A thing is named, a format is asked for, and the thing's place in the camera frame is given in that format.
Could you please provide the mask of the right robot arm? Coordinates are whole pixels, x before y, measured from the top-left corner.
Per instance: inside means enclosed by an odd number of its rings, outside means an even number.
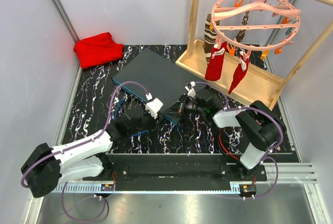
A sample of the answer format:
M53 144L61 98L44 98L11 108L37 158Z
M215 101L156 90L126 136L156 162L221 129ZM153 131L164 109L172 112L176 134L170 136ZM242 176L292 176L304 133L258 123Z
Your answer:
M217 104L213 93L199 90L194 96L184 93L164 112L183 119L189 114L203 117L204 121L219 129L240 127L249 140L243 154L236 159L234 175L241 180L254 176L260 163L269 152L284 139L286 126L263 102L255 101L249 106L228 109Z

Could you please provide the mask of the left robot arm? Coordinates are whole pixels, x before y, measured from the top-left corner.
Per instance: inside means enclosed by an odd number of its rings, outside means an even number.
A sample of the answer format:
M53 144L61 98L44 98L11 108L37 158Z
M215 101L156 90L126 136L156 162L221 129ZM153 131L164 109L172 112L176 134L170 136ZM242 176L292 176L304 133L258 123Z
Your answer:
M50 147L38 145L21 167L21 185L34 198L43 197L68 181L97 177L107 180L112 175L111 162L105 157L114 144L157 125L160 113L133 108L90 136L69 144Z

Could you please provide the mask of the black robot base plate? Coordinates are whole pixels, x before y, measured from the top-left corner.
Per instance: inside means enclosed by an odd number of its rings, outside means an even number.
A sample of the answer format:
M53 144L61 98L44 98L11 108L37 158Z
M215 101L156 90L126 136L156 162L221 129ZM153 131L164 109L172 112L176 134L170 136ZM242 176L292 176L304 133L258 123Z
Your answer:
M239 194L244 186L303 183L306 167L298 163L274 164L270 159L245 171L239 162L222 155L126 155L102 158L108 162L99 176L85 182L102 185L116 181L116 191L130 194Z

